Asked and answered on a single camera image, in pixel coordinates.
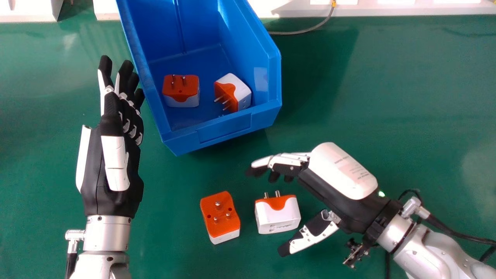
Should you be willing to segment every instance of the blue plastic bin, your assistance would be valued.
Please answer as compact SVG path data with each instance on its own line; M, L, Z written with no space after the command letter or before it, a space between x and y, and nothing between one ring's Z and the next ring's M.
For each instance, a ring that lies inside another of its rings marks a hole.
M273 124L282 105L281 55L246 0L117 0L127 43L160 137L181 155ZM213 84L232 72L251 107L229 113ZM171 108L164 76L195 74L200 105Z

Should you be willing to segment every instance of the gray cable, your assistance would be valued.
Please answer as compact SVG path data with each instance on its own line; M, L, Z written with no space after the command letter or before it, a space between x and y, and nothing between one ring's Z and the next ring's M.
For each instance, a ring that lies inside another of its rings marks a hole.
M315 26L312 26L310 28L299 30L299 31L290 31L290 32L269 31L269 34L270 35L298 35L298 34L303 34L303 33L307 33L307 32L310 32L310 31L314 31L314 30L316 30L317 28L323 26L326 22L329 21L329 19L332 16L332 12L333 11L334 11L334 6L331 5L331 11L329 11L329 15L327 15L327 17L323 21L321 21L319 24L317 24Z

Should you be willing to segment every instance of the robotic hand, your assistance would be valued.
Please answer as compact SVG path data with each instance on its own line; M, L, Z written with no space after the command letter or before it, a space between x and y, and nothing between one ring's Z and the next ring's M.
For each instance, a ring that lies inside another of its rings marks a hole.
M433 232L411 215L458 237L468 237L449 229L419 199L412 197L404 206L381 195L377 179L359 162L326 142L307 153L281 153L251 163L247 175L260 177L270 169L269 182L284 175L295 177L331 210L322 210L278 249L284 257L322 241L339 229L363 235L361 243L351 239L345 265L356 261L380 245L406 271L410 279L496 279L496 270L468 256L449 236ZM471 240L496 245L490 239Z
M143 120L142 89L128 60L119 69L114 86L112 61L102 56L98 66L101 119L91 129L82 127L76 169L76 187L81 193L85 230L68 230L65 278L129 279L128 247L131 219L143 196L138 175ZM83 253L77 258L79 241Z

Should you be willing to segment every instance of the orange and white adapter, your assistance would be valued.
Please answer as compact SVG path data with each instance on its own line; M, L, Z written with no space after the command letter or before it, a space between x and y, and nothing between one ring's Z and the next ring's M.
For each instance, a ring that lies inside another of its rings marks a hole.
M274 198L265 193L263 199L255 201L255 218L258 233L269 234L298 228L300 208L295 195L281 196L276 191Z
M200 104L200 80L197 75L169 74L164 77L162 94L173 108L194 108Z
M241 222L234 209L233 198L223 191L200 200L201 213L213 244L231 240L240 235Z
M222 110L236 112L251 105L251 90L232 73L221 77L214 83L214 102L224 105Z

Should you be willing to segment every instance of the green tabletop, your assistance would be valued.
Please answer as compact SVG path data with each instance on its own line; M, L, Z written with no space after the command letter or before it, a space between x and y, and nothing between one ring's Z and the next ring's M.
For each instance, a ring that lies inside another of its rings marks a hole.
M74 173L81 125L99 120L96 68L102 54L116 64L130 58L120 23L97 22L87 2L66 3L59 23L0 25L0 278L62 278L64 233L85 226ZM294 30L317 21L266 25ZM383 278L379 249L357 270L341 264L350 238L343 232L286 258L276 249L294 232L257 233L253 204L263 192L296 194L302 221L323 204L297 183L246 178L249 163L324 141L360 161L387 195L418 188L446 224L496 238L496 17L334 18L274 40L283 107L272 127L175 157L144 105L134 279ZM241 235L214 246L199 201L223 190L234 198ZM476 258L486 249L459 242Z

